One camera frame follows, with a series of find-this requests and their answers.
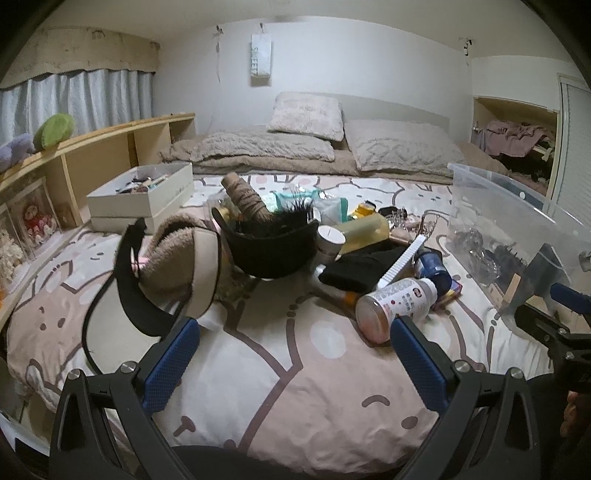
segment closet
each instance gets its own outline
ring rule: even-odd
[[[560,132],[560,114],[545,107],[515,100],[475,97],[472,142],[479,143],[479,134],[493,120],[505,120],[518,124],[539,125],[548,136],[541,139],[534,149],[523,158],[502,155],[498,160],[514,173],[531,178],[536,190],[546,192],[557,158],[557,133]]]
[[[562,147],[550,198],[591,228],[591,92],[587,85],[560,78]]]

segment light blue curtain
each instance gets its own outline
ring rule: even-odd
[[[35,134],[56,113],[76,120],[74,135],[150,118],[153,73],[94,70],[52,74],[0,90],[0,145]]]

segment black basket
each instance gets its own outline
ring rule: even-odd
[[[212,209],[212,215],[222,227],[234,264],[253,277],[286,277],[301,269],[316,254],[317,220],[283,235],[251,238],[230,230],[216,209]]]

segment green plush toy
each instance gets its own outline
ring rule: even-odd
[[[49,117],[35,134],[33,144],[37,151],[55,147],[72,136],[74,117],[67,113],[57,113]]]

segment cabinet door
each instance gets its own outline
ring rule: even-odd
[[[561,79],[562,142],[552,199],[591,228],[591,93]]]

